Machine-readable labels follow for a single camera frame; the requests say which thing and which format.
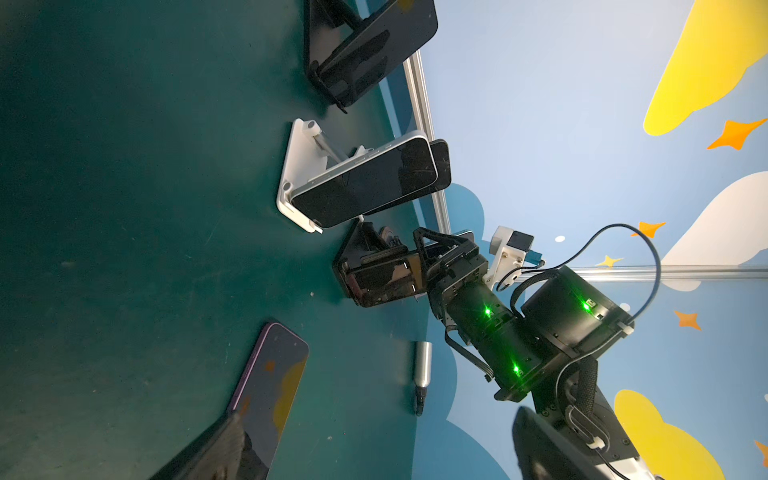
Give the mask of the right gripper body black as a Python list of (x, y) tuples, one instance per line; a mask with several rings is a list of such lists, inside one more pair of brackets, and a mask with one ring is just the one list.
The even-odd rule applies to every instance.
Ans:
[(486, 270), (487, 261), (480, 255), (444, 255), (427, 270), (430, 306), (445, 326), (448, 346), (487, 381), (521, 384), (534, 353), (522, 318), (482, 281)]

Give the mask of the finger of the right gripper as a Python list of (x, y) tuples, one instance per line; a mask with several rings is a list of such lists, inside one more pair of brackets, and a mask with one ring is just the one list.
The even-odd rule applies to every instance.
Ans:
[(413, 239), (424, 270), (440, 266), (445, 255), (451, 260), (478, 251), (472, 233), (453, 235), (419, 227), (413, 232)]

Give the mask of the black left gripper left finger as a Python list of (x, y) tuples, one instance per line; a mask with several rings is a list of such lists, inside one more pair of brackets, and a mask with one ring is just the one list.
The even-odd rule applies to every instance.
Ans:
[(244, 444), (240, 415), (226, 413), (151, 479), (235, 479)]

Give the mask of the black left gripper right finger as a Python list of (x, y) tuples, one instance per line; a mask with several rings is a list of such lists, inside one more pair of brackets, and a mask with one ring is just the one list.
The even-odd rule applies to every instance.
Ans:
[(606, 478), (584, 454), (528, 407), (518, 409), (512, 438), (518, 466), (525, 480)]

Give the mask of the purple phone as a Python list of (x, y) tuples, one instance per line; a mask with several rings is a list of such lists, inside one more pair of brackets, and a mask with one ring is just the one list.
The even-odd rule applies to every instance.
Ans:
[(244, 429), (239, 479), (268, 476), (308, 357), (308, 344), (284, 325), (261, 330), (228, 405)]

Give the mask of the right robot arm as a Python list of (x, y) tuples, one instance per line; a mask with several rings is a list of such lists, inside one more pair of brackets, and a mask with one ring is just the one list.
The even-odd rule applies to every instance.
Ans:
[(417, 229), (414, 242), (446, 344), (521, 402), (513, 438), (525, 478), (648, 479), (597, 385), (598, 360), (636, 316), (567, 262), (501, 271), (470, 239)]

